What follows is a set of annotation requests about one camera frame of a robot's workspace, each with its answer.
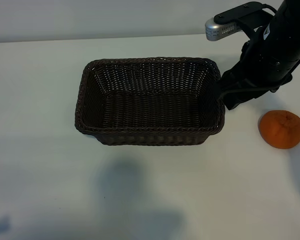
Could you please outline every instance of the background wall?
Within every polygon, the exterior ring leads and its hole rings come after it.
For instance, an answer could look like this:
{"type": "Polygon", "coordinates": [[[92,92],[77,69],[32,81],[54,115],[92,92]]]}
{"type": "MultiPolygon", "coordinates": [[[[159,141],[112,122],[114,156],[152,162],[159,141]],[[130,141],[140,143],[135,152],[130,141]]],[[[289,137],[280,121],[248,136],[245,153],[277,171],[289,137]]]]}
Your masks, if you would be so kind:
{"type": "Polygon", "coordinates": [[[246,2],[0,0],[0,42],[202,34],[209,18],[246,2]]]}

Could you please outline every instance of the brown wicker basket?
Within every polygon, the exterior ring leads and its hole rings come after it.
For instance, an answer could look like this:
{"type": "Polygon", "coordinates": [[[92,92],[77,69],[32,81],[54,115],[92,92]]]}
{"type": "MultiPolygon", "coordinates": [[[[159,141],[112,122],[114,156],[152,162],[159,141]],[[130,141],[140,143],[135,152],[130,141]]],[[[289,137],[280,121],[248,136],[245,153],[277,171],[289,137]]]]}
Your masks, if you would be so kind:
{"type": "Polygon", "coordinates": [[[217,65],[203,58],[102,59],[84,69],[75,127],[106,145],[202,144],[221,131],[217,65]]]}

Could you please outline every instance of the white table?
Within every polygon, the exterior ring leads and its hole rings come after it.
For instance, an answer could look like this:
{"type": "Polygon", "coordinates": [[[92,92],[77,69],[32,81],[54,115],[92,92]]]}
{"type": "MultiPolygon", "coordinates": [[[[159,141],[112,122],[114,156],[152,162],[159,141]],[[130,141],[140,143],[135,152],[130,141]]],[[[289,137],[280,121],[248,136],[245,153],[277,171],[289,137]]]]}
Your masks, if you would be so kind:
{"type": "Polygon", "coordinates": [[[300,240],[300,145],[272,148],[257,127],[268,110],[300,116],[300,67],[202,145],[105,146],[74,127],[90,61],[205,57],[224,72],[246,40],[0,43],[0,240],[300,240]]]}

